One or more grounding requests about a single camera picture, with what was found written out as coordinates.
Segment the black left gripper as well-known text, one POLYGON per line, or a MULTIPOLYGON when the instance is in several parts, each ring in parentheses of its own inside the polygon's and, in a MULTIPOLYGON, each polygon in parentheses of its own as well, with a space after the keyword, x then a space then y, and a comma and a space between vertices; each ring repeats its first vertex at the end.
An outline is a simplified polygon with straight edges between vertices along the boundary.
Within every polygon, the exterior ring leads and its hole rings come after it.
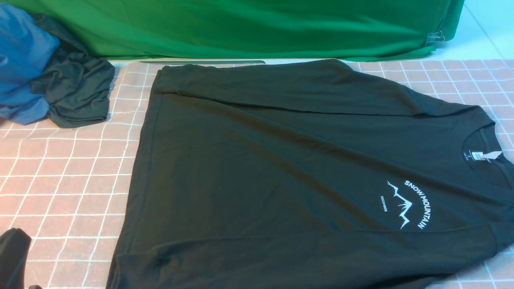
POLYGON ((0 287, 24 289, 31 238, 20 228, 11 228, 0 236, 0 287))

